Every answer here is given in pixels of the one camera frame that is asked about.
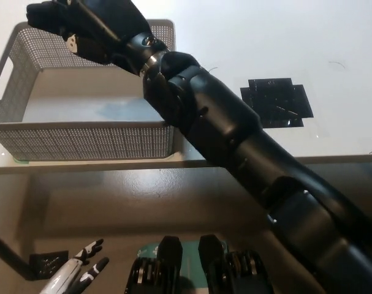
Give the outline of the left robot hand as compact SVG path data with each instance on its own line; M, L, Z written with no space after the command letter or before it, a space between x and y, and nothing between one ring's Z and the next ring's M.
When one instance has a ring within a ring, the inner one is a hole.
M68 261L49 278L49 281L39 293L83 293L109 263L109 258L104 257L80 277L78 276L82 268L89 265L90 258L102 250L103 242L103 239L93 241L72 258L68 259Z

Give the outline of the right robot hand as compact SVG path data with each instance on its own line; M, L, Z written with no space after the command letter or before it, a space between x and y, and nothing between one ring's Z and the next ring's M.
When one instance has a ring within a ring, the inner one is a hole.
M69 50L99 64L139 75L160 49L150 26L132 1L56 1Z

